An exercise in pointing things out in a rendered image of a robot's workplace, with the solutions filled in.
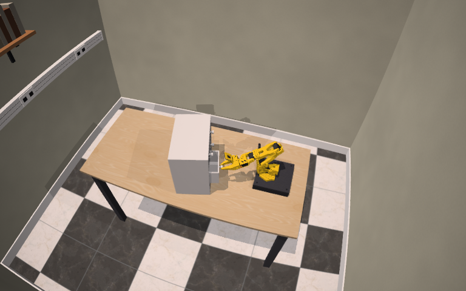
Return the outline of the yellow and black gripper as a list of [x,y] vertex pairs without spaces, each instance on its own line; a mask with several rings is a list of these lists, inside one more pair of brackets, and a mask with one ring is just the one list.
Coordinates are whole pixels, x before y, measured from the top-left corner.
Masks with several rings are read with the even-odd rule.
[[221,169],[222,170],[237,170],[237,169],[240,169],[241,168],[241,165],[239,163],[240,159],[238,158],[238,156],[236,155],[231,155],[229,153],[224,153],[225,154],[225,159],[226,161],[222,162],[220,164],[221,165],[225,165],[225,164],[229,164],[229,163],[232,163],[232,165],[229,165],[229,166],[226,166],[226,167],[222,167]]

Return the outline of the grey chest of drawers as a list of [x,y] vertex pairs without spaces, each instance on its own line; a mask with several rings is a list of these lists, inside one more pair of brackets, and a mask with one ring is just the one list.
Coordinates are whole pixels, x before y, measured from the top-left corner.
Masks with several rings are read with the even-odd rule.
[[210,195],[210,114],[176,114],[168,163],[176,194]]

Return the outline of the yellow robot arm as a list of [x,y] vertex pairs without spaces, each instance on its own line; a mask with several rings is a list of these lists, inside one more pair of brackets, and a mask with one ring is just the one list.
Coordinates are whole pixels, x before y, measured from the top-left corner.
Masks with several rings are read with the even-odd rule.
[[[278,157],[283,152],[284,150],[283,150],[282,145],[274,141],[260,149],[255,149],[252,152],[242,154],[240,157],[239,163],[241,167],[243,168],[243,167],[250,165],[250,163],[254,162],[256,159],[257,161],[256,169],[257,169],[257,173],[260,174],[259,177],[261,177],[266,182],[274,181],[275,174],[277,174],[279,165],[268,164],[268,163],[273,161],[276,157]],[[247,159],[247,157],[249,157],[249,159]],[[266,160],[264,160],[265,157],[267,157]],[[265,172],[268,172],[268,173],[265,173]]]

